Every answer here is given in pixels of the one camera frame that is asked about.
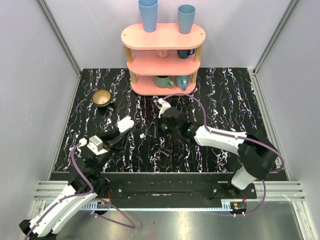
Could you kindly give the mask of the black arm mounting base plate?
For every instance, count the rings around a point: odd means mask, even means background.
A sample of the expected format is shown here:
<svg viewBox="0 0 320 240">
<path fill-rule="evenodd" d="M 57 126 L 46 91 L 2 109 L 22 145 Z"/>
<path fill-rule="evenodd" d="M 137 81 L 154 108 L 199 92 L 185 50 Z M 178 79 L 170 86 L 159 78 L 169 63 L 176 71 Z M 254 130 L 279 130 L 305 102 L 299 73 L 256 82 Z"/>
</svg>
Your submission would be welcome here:
<svg viewBox="0 0 320 240">
<path fill-rule="evenodd" d="M 206 199 L 255 199 L 253 183 L 244 190 L 231 184 L 231 173 L 100 173 L 87 176 L 99 197 L 201 196 Z"/>
</svg>

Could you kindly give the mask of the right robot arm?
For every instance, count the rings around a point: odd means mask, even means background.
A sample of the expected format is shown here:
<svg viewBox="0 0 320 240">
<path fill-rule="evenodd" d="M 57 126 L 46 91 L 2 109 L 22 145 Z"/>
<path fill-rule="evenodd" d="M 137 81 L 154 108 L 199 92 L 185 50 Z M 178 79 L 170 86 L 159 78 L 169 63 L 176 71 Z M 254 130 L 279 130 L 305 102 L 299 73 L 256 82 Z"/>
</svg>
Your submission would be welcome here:
<svg viewBox="0 0 320 240">
<path fill-rule="evenodd" d="M 244 194 L 249 184 L 266 180 L 277 158 L 274 146 L 257 131 L 231 132 L 189 122 L 173 106 L 159 109 L 155 134 L 175 136 L 184 143 L 217 148 L 238 156 L 241 167 L 227 185 L 228 195 L 235 199 Z"/>
</svg>

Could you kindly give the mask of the white earbuds charging case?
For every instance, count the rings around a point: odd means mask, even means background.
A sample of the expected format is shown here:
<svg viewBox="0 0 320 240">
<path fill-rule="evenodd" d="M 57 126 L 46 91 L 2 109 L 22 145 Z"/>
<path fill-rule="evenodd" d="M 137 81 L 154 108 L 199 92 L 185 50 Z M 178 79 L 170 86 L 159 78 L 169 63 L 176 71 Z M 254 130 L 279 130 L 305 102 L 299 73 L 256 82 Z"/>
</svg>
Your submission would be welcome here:
<svg viewBox="0 0 320 240">
<path fill-rule="evenodd" d="M 125 131 L 133 128 L 134 125 L 135 122 L 131 119 L 130 116 L 124 117 L 117 123 L 117 127 L 120 133 L 124 133 Z"/>
</svg>

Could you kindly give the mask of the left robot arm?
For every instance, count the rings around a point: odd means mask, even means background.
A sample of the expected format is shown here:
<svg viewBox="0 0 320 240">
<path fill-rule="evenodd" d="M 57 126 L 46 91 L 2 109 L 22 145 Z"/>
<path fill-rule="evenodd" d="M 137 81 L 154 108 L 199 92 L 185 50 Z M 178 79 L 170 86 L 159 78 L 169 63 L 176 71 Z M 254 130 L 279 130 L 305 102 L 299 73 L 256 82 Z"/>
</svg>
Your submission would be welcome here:
<svg viewBox="0 0 320 240">
<path fill-rule="evenodd" d="M 60 194 L 36 217 L 25 219 L 19 227 L 26 240 L 54 240 L 63 226 L 86 204 L 98 201 L 95 216 L 112 207 L 114 187 L 102 175 L 109 152 L 124 148 L 130 127 L 118 126 L 102 135 L 82 138 L 72 148 L 69 173 L 71 177 Z"/>
</svg>

